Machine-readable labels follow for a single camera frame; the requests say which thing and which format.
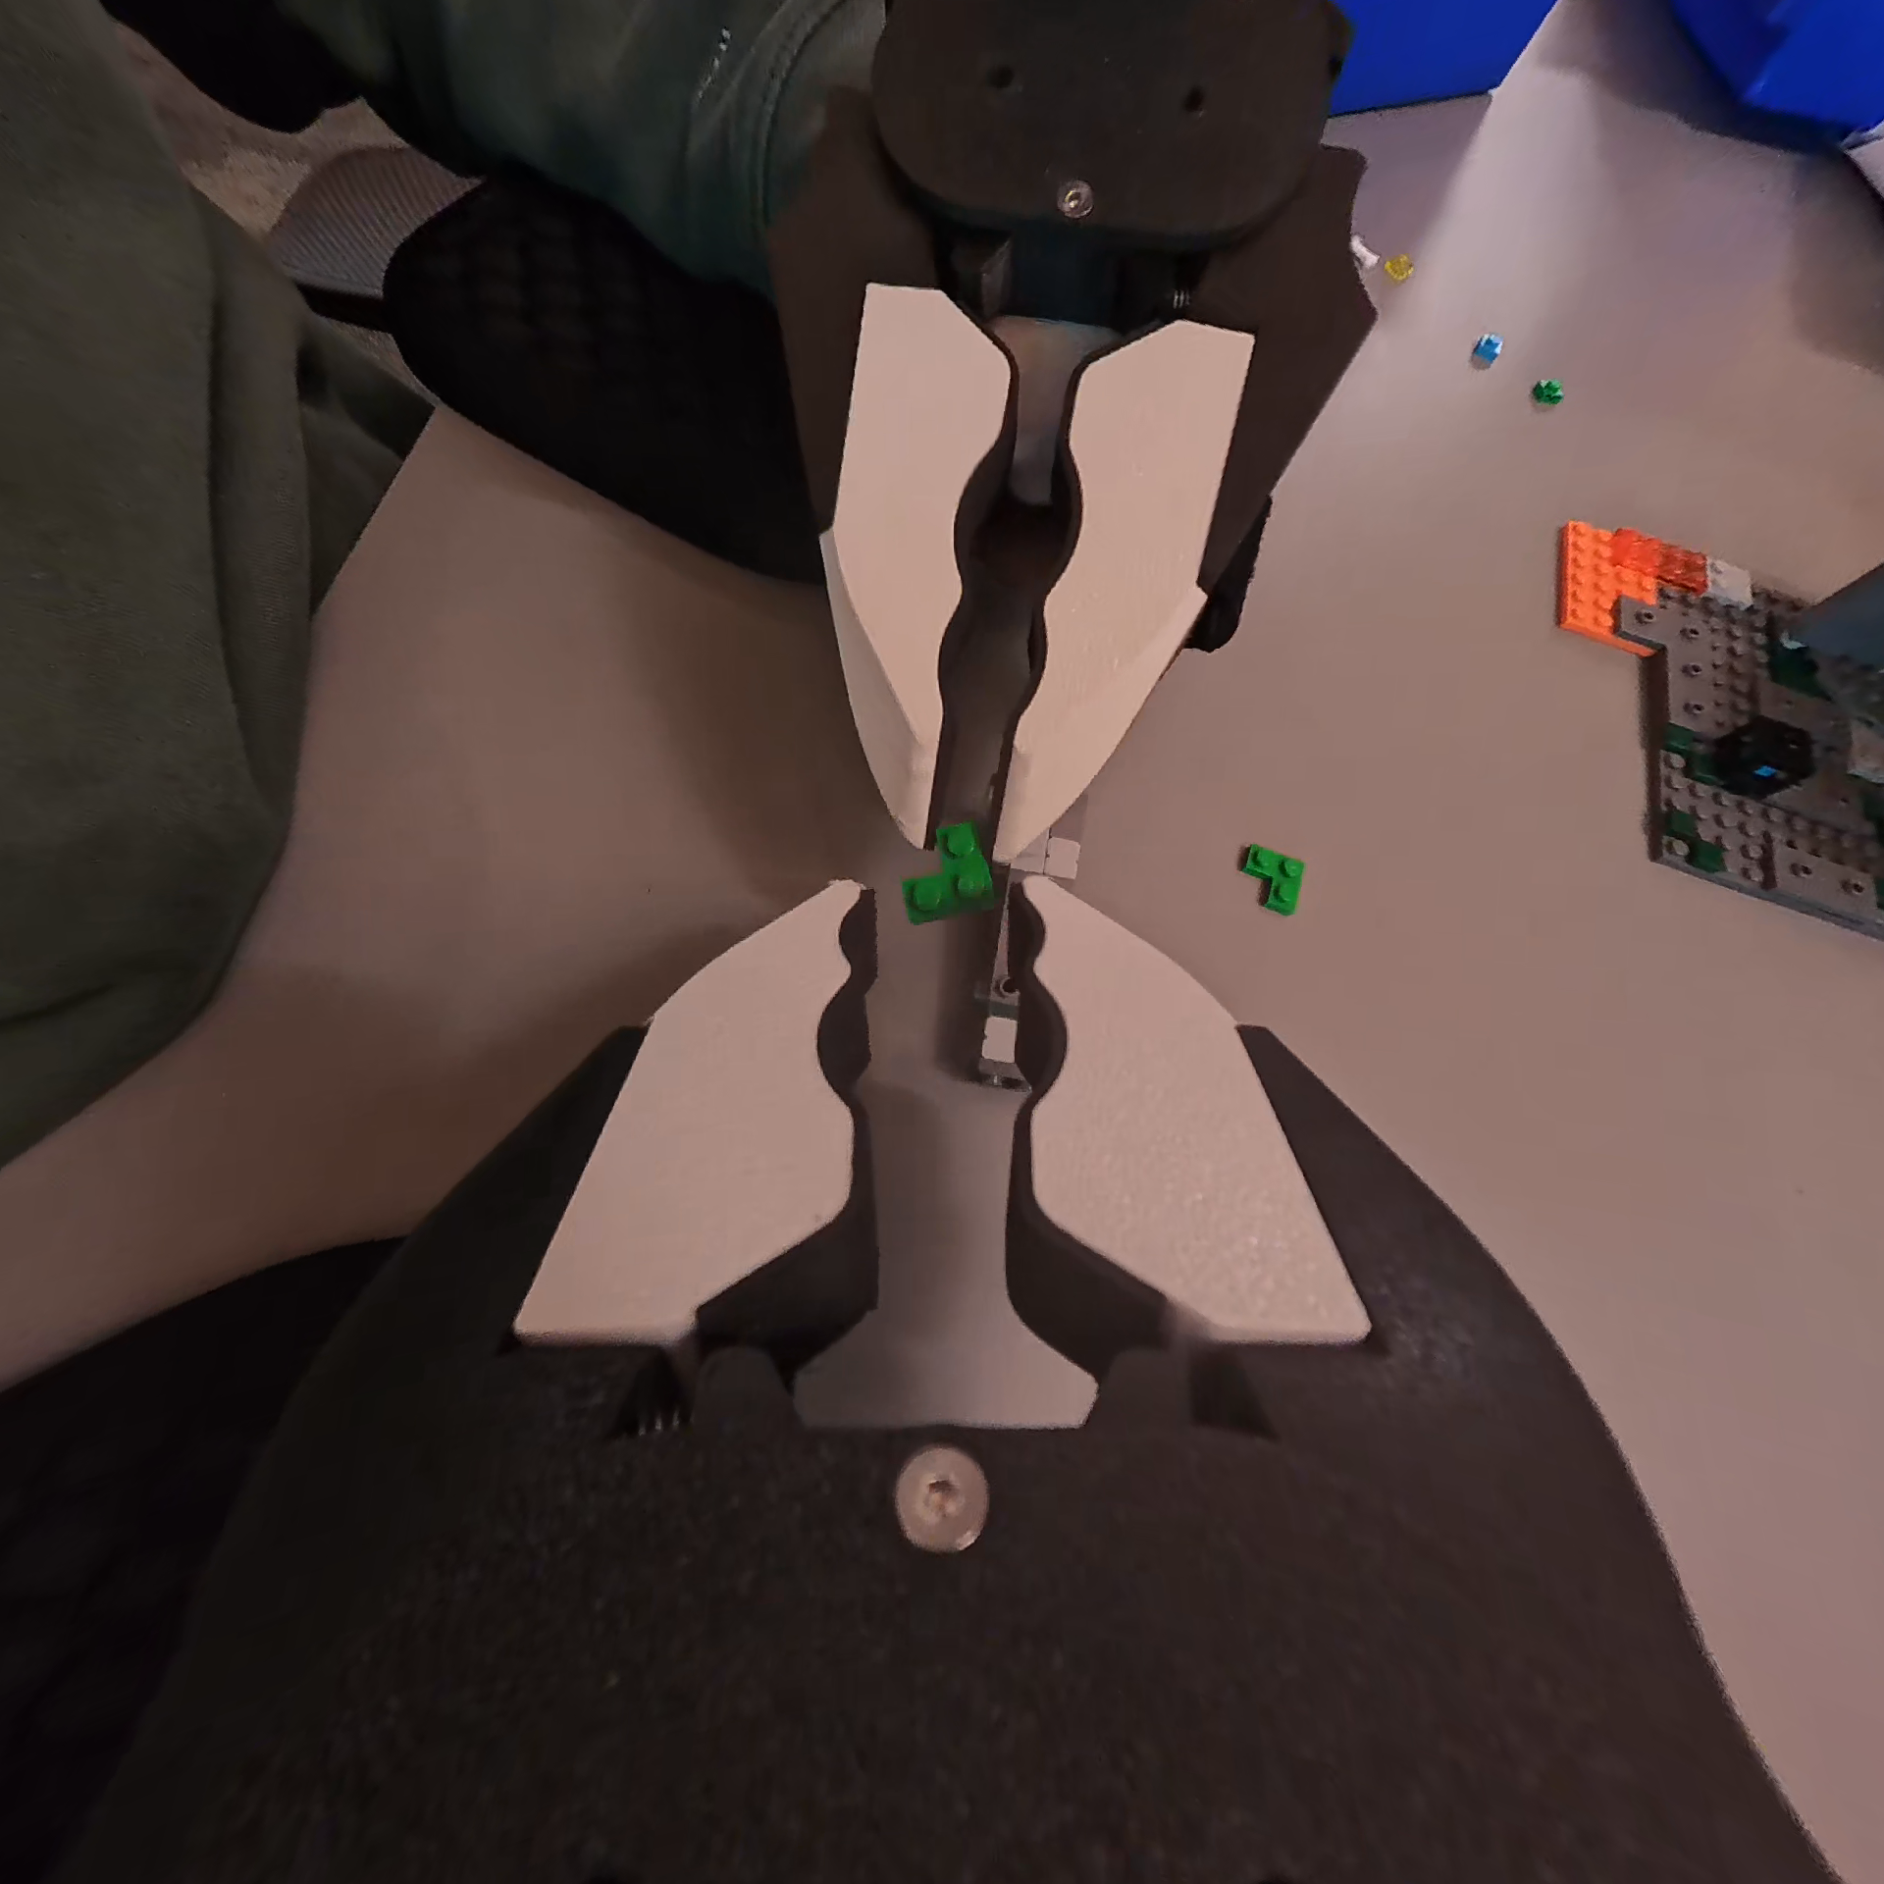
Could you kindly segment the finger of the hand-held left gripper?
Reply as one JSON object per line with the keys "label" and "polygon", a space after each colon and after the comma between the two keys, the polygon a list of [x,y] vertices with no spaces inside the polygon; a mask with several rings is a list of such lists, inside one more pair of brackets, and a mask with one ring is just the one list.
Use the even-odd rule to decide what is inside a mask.
{"label": "finger of the hand-held left gripper", "polygon": [[1074,530],[1011,737],[1003,863],[1103,771],[1204,608],[1203,561],[1254,347],[1233,328],[1168,321],[1073,377],[1064,466]]}
{"label": "finger of the hand-held left gripper", "polygon": [[867,284],[826,581],[856,737],[882,802],[928,843],[944,745],[940,668],[962,541],[1005,483],[1017,364],[941,289]]}

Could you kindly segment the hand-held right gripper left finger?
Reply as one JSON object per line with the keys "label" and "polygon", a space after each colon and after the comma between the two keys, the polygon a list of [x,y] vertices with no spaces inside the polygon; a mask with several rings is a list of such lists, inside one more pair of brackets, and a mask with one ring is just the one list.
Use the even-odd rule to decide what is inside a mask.
{"label": "hand-held right gripper left finger", "polygon": [[820,1042],[874,975],[874,894],[835,878],[652,1014],[511,1332],[676,1349],[769,1337],[762,1270],[854,1200],[856,1071]]}

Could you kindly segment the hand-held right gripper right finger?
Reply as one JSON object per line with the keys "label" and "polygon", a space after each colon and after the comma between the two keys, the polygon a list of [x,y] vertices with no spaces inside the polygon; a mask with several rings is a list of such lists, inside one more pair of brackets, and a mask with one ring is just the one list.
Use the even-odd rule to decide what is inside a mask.
{"label": "hand-held right gripper right finger", "polygon": [[1054,1349],[1370,1332],[1231,1012],[1049,878],[1020,883],[1009,1301]]}

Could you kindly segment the grey white brick column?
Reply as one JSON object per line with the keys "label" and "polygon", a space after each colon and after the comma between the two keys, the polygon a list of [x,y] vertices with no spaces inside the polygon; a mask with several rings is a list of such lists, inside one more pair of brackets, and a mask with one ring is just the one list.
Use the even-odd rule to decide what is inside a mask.
{"label": "grey white brick column", "polygon": [[1087,800],[1082,797],[1013,863],[1005,863],[995,872],[995,887],[1000,891],[995,904],[995,949],[987,978],[978,988],[981,1046],[975,1078],[984,1087],[1017,1095],[1030,1092],[1018,1058],[1020,984],[1011,965],[1017,883],[1023,878],[1049,878],[1070,887],[1077,881],[1085,813]]}

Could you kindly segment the person's left forearm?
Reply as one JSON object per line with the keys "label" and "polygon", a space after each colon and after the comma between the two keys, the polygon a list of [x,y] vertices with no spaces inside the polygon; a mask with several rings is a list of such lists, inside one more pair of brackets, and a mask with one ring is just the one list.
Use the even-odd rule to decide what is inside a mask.
{"label": "person's left forearm", "polygon": [[705,280],[771,294],[767,229],[882,2],[288,2],[366,102],[458,174],[605,203]]}

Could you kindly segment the black quilted wrist rest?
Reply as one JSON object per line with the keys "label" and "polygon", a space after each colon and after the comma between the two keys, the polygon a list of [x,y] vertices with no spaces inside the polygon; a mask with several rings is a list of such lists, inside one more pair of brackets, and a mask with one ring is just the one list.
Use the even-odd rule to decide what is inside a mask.
{"label": "black quilted wrist rest", "polygon": [[278,1262],[3,1394],[3,1880],[54,1873],[280,1413],[398,1240]]}
{"label": "black quilted wrist rest", "polygon": [[413,374],[454,413],[745,572],[820,582],[780,322],[614,210],[497,174],[384,274]]}

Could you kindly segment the orange brick plate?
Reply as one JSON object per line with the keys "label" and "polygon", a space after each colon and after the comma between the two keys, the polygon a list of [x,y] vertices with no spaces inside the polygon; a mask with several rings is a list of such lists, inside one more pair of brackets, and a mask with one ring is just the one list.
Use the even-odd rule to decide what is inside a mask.
{"label": "orange brick plate", "polygon": [[1637,613],[1682,598],[1750,613],[1756,593],[1750,572],[1631,527],[1568,521],[1559,530],[1559,631],[1646,654],[1648,641],[1631,635]]}

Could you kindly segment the grey green brick tower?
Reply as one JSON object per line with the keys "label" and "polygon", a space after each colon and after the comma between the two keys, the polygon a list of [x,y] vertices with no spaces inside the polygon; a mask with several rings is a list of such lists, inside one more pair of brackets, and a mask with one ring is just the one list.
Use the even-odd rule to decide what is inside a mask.
{"label": "grey green brick tower", "polygon": [[1619,613],[1646,652],[1645,827],[1686,877],[1880,938],[1880,633],[1823,645],[1806,613],[1716,556]]}

